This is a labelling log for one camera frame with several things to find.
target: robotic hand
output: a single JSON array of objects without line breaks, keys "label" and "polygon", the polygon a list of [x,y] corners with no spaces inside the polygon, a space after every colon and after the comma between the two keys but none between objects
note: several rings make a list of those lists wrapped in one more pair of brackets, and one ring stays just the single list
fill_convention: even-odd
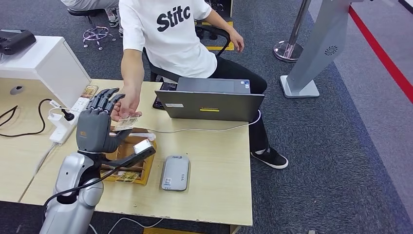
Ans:
[{"label": "robotic hand", "polygon": [[[144,140],[136,144],[134,153],[126,158],[110,161],[104,153],[113,153],[131,130],[110,136],[111,112],[124,94],[112,95],[119,88],[105,89],[92,98],[79,115],[76,130],[78,151],[66,156],[59,173],[53,195],[44,204],[45,219],[40,234],[85,234],[90,220],[103,194],[102,180],[120,167],[131,167],[153,155],[152,143]],[[114,167],[100,177],[102,164]]]}]

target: brown box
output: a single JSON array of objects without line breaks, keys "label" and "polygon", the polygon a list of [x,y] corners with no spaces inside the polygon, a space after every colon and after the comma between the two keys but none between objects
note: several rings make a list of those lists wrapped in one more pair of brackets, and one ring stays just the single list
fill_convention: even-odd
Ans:
[{"label": "brown box", "polygon": [[[142,128],[133,128],[132,132],[133,133],[147,133],[148,131]],[[147,138],[140,137],[140,136],[128,136],[115,152],[111,154],[106,154],[106,158],[109,160],[125,158],[131,155],[132,153],[134,153],[133,151],[134,145],[136,145],[137,143],[145,139]],[[156,150],[156,142],[152,141],[152,144]],[[149,173],[152,167],[152,162],[153,162],[154,157],[155,155],[152,155],[146,158],[145,160],[138,162],[137,164],[135,164],[134,166],[130,168],[122,167],[120,168],[118,172],[115,172],[113,175],[106,178],[105,181],[127,182],[127,183],[137,183],[137,184],[146,185],[146,183],[148,182],[148,177],[149,177]],[[100,171],[101,176],[103,176],[106,172],[112,169],[113,167],[111,166],[102,165],[102,169]]]}]

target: speaker grille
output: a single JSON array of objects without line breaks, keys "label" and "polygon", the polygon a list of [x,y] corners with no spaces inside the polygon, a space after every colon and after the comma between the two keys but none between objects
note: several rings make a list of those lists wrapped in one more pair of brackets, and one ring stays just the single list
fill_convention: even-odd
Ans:
[{"label": "speaker grille", "polygon": [[338,47],[336,45],[329,46],[327,49],[324,51],[324,55],[326,56],[331,56],[335,54],[338,51]]}]

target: power bank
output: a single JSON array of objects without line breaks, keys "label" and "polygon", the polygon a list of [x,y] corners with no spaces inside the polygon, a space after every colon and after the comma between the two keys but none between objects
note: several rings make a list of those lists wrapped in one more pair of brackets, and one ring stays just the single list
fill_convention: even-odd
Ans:
[{"label": "power bank", "polygon": [[164,190],[184,191],[187,189],[189,158],[168,156],[164,162],[161,187]]}]

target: office chair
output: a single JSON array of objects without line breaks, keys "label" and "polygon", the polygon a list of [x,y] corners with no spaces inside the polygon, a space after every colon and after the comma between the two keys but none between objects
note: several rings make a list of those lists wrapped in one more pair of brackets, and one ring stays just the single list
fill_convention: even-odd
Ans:
[{"label": "office chair", "polygon": [[93,28],[90,28],[83,33],[83,47],[88,47],[88,45],[86,44],[87,41],[96,41],[96,44],[98,46],[97,49],[103,50],[103,47],[100,46],[100,40],[104,39],[107,36],[110,36],[112,37],[112,41],[116,41],[116,39],[109,32],[109,29],[107,27],[96,26],[91,19],[91,16],[95,16],[100,11],[102,11],[102,9],[95,9],[89,11],[74,11],[72,9],[67,9],[67,11],[72,16],[85,16],[86,18],[88,18],[89,23],[93,25]]},{"label": "office chair", "polygon": [[[222,36],[226,39],[225,45],[217,53],[217,56],[220,56],[222,54],[222,52],[228,47],[229,43],[231,42],[231,39],[229,38],[229,34],[223,29],[212,27],[212,26],[209,26],[209,25],[196,25],[195,30],[197,30],[197,31],[199,31],[199,30],[207,31],[207,32],[210,32],[211,34],[216,34],[216,35]],[[177,75],[175,73],[166,71],[166,70],[161,69],[159,67],[156,67],[155,65],[153,65],[149,61],[149,57],[148,57],[148,54],[146,53],[145,48],[143,49],[143,52],[144,52],[144,54],[145,54],[145,56],[146,56],[146,58],[148,59],[148,62],[149,62],[150,81],[151,82],[156,82],[156,78],[158,76],[165,77],[165,78],[171,79],[175,82],[178,82],[179,77],[181,77],[180,75]]]}]

